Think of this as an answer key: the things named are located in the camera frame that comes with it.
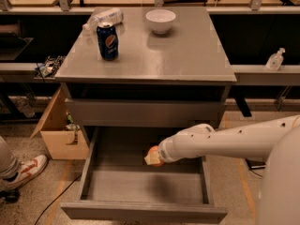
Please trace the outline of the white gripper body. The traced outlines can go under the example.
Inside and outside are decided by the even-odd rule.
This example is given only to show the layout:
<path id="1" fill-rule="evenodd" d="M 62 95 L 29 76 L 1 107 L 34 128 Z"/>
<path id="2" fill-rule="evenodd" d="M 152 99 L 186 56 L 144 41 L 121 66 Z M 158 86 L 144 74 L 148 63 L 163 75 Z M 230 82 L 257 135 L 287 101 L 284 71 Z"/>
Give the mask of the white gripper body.
<path id="1" fill-rule="evenodd" d="M 173 145 L 173 136 L 168 137 L 158 145 L 159 158 L 167 163 L 173 163 L 179 159 Z"/>

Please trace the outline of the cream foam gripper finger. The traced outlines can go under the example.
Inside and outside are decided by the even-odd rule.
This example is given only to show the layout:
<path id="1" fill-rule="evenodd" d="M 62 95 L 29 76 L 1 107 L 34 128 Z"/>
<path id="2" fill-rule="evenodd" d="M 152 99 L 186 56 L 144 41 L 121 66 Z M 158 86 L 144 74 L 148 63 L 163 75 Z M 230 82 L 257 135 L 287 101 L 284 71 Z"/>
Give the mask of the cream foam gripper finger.
<path id="1" fill-rule="evenodd" d="M 147 156 L 144 158 L 147 165 L 159 165 L 160 159 L 157 150 L 151 150 L 148 152 Z"/>

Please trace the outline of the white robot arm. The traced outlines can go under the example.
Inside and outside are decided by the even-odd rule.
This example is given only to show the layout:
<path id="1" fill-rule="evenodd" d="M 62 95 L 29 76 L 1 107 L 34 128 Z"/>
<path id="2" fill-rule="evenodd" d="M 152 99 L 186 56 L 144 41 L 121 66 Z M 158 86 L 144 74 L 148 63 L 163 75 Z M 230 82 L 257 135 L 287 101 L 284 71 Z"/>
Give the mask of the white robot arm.
<path id="1" fill-rule="evenodd" d="M 160 166 L 207 155 L 265 162 L 256 225 L 300 225 L 300 120 L 297 115 L 215 130 L 200 124 L 150 148 L 144 158 Z"/>

